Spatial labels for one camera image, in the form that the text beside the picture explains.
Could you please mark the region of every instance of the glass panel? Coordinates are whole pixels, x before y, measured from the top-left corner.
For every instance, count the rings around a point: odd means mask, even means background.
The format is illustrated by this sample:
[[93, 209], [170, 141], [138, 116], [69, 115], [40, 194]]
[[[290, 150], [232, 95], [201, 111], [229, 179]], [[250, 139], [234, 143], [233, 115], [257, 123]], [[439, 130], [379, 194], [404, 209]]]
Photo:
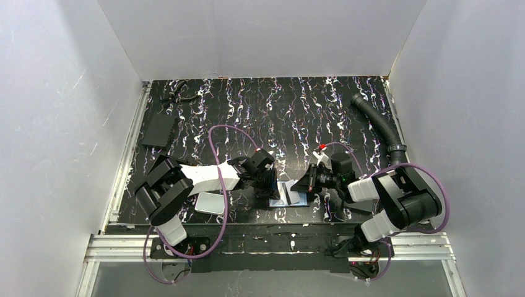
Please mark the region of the glass panel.
[[[150, 263], [161, 276], [161, 263]], [[93, 296], [452, 296], [440, 260], [392, 261], [386, 275], [367, 284], [325, 271], [194, 273], [176, 286], [154, 281], [141, 262], [104, 262]]]

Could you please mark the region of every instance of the hose clamp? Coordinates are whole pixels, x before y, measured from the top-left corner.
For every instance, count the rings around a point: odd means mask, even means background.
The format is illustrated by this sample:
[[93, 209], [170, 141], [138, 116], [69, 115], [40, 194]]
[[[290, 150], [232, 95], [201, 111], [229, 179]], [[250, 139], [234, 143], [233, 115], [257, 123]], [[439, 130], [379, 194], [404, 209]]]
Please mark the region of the hose clamp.
[[404, 144], [394, 144], [388, 146], [388, 152], [392, 152], [394, 150], [402, 150], [403, 152], [406, 152], [407, 146]]

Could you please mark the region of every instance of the white wall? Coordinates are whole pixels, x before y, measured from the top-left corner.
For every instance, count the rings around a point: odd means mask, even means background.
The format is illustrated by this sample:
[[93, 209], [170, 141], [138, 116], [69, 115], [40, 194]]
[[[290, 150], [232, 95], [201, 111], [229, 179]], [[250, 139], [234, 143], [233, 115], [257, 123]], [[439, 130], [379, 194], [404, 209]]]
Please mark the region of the white wall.
[[74, 296], [141, 81], [96, 1], [0, 1], [2, 296]]
[[429, 0], [391, 87], [412, 161], [452, 198], [469, 296], [522, 296], [525, 2]]
[[99, 0], [142, 80], [388, 75], [425, 0]]

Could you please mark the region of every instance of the black corrugated hose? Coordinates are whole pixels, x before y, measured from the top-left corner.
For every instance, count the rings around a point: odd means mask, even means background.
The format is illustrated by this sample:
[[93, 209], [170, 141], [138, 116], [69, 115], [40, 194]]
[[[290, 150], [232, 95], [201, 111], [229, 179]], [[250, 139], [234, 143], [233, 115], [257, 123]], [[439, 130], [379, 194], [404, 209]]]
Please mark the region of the black corrugated hose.
[[388, 145], [388, 152], [390, 153], [390, 165], [405, 163], [405, 152], [407, 147], [401, 143], [396, 128], [384, 119], [383, 115], [368, 101], [363, 99], [361, 94], [355, 94], [352, 99], [350, 99], [350, 103], [364, 113], [372, 122], [374, 129], [378, 130], [381, 135], [383, 135], [383, 138]]

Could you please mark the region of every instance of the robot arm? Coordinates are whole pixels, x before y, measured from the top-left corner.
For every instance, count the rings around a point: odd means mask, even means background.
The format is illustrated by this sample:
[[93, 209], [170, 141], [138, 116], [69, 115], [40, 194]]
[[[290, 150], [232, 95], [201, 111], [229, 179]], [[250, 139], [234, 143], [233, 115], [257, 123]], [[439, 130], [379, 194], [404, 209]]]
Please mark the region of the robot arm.
[[384, 209], [355, 229], [350, 240], [350, 248], [355, 251], [441, 213], [438, 196], [413, 168], [396, 168], [358, 180], [346, 153], [334, 154], [331, 165], [332, 170], [323, 163], [310, 164], [292, 190], [319, 193], [324, 187], [335, 189], [347, 203], [380, 199]]
[[258, 197], [273, 198], [277, 192], [274, 162], [263, 149], [252, 157], [238, 157], [213, 166], [192, 166], [184, 160], [161, 155], [134, 193], [149, 223], [174, 246], [187, 236], [177, 213], [188, 197], [222, 189], [218, 168], [226, 190], [252, 186]]

